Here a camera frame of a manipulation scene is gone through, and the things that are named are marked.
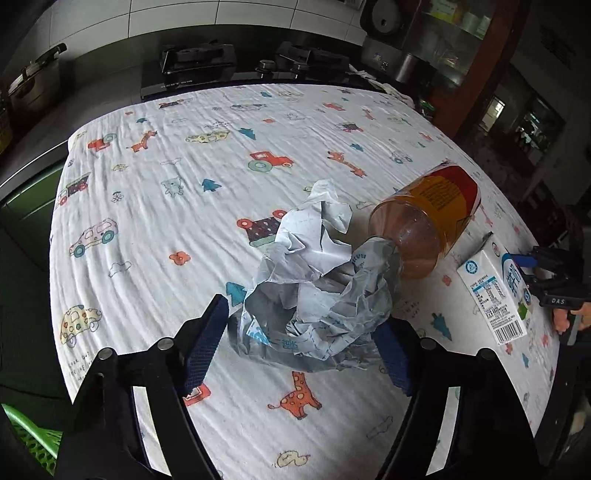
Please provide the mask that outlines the person's right hand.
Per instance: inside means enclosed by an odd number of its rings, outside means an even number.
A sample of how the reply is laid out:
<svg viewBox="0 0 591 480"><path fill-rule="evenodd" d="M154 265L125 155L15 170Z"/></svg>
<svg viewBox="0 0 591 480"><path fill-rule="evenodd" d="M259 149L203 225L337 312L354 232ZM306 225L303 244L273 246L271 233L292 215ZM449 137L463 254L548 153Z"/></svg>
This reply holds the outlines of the person's right hand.
<svg viewBox="0 0 591 480"><path fill-rule="evenodd" d="M581 318L581 322L579 324L578 330L582 331L590 327L591 325L591 303L586 302L579 310L563 310L563 309L555 309L553 311L553 322L556 331L559 334L562 334L568 330L570 327L570 320L568 319L568 315L571 314L572 316L579 316Z"/></svg>

